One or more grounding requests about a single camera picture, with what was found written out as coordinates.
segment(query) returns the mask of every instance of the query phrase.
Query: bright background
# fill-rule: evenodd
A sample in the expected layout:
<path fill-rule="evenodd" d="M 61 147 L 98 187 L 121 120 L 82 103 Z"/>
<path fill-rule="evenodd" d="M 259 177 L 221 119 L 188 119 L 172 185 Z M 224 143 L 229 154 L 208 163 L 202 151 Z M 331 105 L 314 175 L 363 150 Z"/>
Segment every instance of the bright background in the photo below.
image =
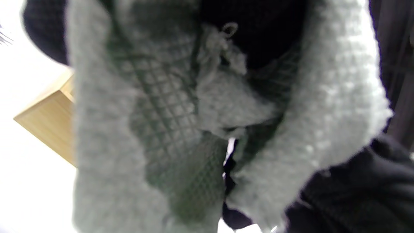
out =
<path fill-rule="evenodd" d="M 0 24 L 14 39 L 13 46 L 0 46 L 0 233 L 76 233 L 76 169 L 12 119 L 66 69 L 27 38 L 20 17 L 24 2 L 0 0 Z M 219 222 L 219 233 L 231 232 Z M 251 226 L 243 232 L 260 231 Z"/>

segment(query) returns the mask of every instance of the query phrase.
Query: light wood panel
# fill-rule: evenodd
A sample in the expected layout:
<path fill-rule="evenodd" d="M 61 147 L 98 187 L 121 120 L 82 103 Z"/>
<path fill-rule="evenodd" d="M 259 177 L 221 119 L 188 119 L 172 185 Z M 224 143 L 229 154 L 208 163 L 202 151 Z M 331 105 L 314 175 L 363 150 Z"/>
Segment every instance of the light wood panel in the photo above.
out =
<path fill-rule="evenodd" d="M 73 157 L 73 72 L 68 70 L 46 88 L 14 120 L 62 158 Z"/>

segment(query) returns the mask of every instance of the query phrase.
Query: black sleeve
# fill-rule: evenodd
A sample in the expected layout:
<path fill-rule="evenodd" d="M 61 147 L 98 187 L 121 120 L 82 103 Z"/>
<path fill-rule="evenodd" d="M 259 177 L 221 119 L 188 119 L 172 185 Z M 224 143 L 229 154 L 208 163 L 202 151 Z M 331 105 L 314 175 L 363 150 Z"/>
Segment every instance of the black sleeve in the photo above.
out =
<path fill-rule="evenodd" d="M 300 218 L 303 209 L 316 219 L 313 223 Z M 289 233 L 302 233 L 309 226 L 317 226 L 319 233 L 412 233 L 414 163 L 410 153 L 381 135 L 347 163 L 315 173 L 303 188 L 301 200 L 286 213 Z"/>
<path fill-rule="evenodd" d="M 65 44 L 67 0 L 27 0 L 24 28 L 33 43 L 51 59 L 68 65 Z"/>

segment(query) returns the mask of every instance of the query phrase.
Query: black fabric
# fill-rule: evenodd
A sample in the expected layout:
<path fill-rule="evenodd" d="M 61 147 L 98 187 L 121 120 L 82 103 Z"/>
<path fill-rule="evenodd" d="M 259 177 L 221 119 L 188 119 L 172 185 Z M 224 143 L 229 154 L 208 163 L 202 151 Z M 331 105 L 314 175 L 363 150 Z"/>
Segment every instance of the black fabric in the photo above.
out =
<path fill-rule="evenodd" d="M 202 0 L 200 16 L 218 28 L 238 24 L 232 40 L 246 55 L 247 67 L 258 69 L 299 40 L 307 0 Z"/>
<path fill-rule="evenodd" d="M 40 50 L 67 65 L 65 7 L 66 0 L 27 0 L 23 23 L 28 36 Z"/>
<path fill-rule="evenodd" d="M 315 173 L 290 206 L 288 233 L 414 232 L 414 163 L 386 136 Z"/>

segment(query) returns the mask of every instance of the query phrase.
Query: gray knit garment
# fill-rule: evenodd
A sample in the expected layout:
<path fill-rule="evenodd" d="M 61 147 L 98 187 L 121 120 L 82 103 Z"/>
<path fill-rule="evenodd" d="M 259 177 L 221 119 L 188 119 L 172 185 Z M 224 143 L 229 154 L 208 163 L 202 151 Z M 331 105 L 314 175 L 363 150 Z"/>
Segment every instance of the gray knit garment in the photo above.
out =
<path fill-rule="evenodd" d="M 231 136 L 228 205 L 268 233 L 315 170 L 391 116 L 365 0 L 309 0 L 298 45 L 255 71 L 196 20 L 197 0 L 102 2 L 67 11 L 81 233 L 216 233 Z"/>

